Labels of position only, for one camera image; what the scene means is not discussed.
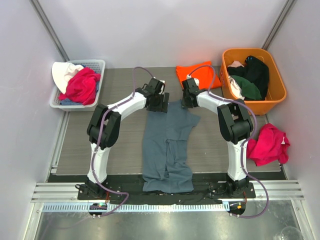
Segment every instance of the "orange shirt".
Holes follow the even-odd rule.
[[[190,74],[192,70],[202,65],[211,65],[211,61],[205,61],[193,66],[176,66],[175,71],[181,86],[181,82],[187,79],[187,75]],[[221,87],[218,75],[219,73],[216,72],[212,89]],[[199,80],[199,89],[208,89],[214,77],[214,71],[211,67],[202,67],[192,73],[191,77]]]

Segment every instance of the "clothing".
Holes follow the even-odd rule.
[[[99,82],[97,81],[95,84],[95,92],[97,93],[99,90]],[[77,106],[82,105],[82,103],[71,101],[69,98],[60,101],[60,105],[62,106]]]
[[[62,106],[77,106],[82,105],[82,103],[71,101],[69,98],[60,101],[60,105]]]
[[[211,65],[211,61],[206,61],[193,66],[176,66],[175,72],[182,86],[182,81],[187,79],[187,75],[189,75],[194,69],[203,65]],[[214,78],[214,71],[211,67],[202,67],[192,73],[191,77],[199,80],[199,89],[208,89],[210,84]],[[221,87],[220,80],[218,75],[215,74],[214,82],[212,85],[212,89]]]
[[[90,105],[96,99],[96,83],[100,81],[101,74],[85,67],[68,82],[66,93],[61,93],[59,100],[70,99],[72,102]]]
[[[267,123],[261,128],[258,141],[249,140],[246,156],[252,159],[257,166],[266,165],[275,160],[285,164],[289,159],[287,154],[289,146],[286,134],[271,123]]]
[[[236,80],[234,80],[230,75],[228,76],[229,81],[230,81],[230,87],[231,87],[231,91],[233,93],[233,95],[237,98],[237,99],[242,99],[244,100],[245,97],[241,95],[241,87],[239,87],[238,83],[236,82]]]
[[[262,99],[264,100],[268,93],[269,68],[262,61],[254,56],[248,56],[245,59],[246,66],[227,68],[229,75],[236,75],[247,79],[256,85],[259,89]]]
[[[142,141],[143,191],[191,192],[192,171],[186,164],[187,140],[200,117],[170,102],[167,113],[148,112]]]
[[[241,95],[245,97],[245,100],[262,100],[260,91],[256,85],[241,76],[232,75],[231,77],[241,88]]]
[[[228,67],[237,68],[237,67],[244,67],[244,66],[239,61],[233,61],[233,63],[230,64]]]
[[[68,82],[82,69],[84,69],[82,65],[74,65],[71,62],[53,63],[51,70],[53,81],[61,93],[66,94]]]

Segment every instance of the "white wall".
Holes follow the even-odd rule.
[[[298,0],[269,48],[288,94],[268,118],[287,132],[291,147],[286,169],[300,182],[320,238],[319,9],[320,1]]]
[[[40,0],[71,59],[168,67],[260,48],[285,0]]]
[[[0,5],[0,239],[16,240],[62,117],[49,106],[51,66],[61,58],[28,0]]]

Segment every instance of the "orange laundry basket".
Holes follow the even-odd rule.
[[[287,96],[287,91],[277,69],[276,63],[270,53],[266,50],[261,48],[231,48],[226,50],[222,54],[222,65],[219,74],[222,92],[223,96],[227,99],[237,99],[230,88],[227,67],[234,61],[239,61],[245,65],[245,60],[250,55],[261,60],[269,67],[268,92],[265,100],[244,102],[252,109],[255,115],[264,115],[276,104],[282,102]]]

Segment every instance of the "metal floor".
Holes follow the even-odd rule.
[[[265,204],[265,201],[248,201],[244,215],[260,213]],[[225,211],[141,212],[114,213],[77,224],[88,215],[87,212],[43,212],[35,239],[281,240],[288,239],[277,237],[283,228],[300,229],[290,200],[271,201],[268,210],[255,219],[230,217]]]
[[[169,101],[182,97],[182,88],[175,67],[148,68],[159,80],[166,81],[165,91],[170,93]],[[136,87],[148,83],[150,76],[141,69],[136,71]],[[101,89],[100,103],[112,104],[131,94],[132,68],[107,69]],[[216,88],[213,93],[222,96],[222,90]],[[199,124],[192,129],[188,140],[187,164],[194,173],[226,173],[228,170],[228,147],[220,134],[218,116],[204,108],[190,109],[201,116]],[[87,136],[87,127],[93,112],[71,112],[65,134],[57,175],[86,175],[89,171],[91,147]],[[147,111],[139,110],[121,122],[117,143],[110,151],[108,174],[142,173],[142,140],[147,121]],[[258,128],[265,123],[264,116],[257,117]],[[278,172],[278,161],[257,167],[248,159],[250,172]]]

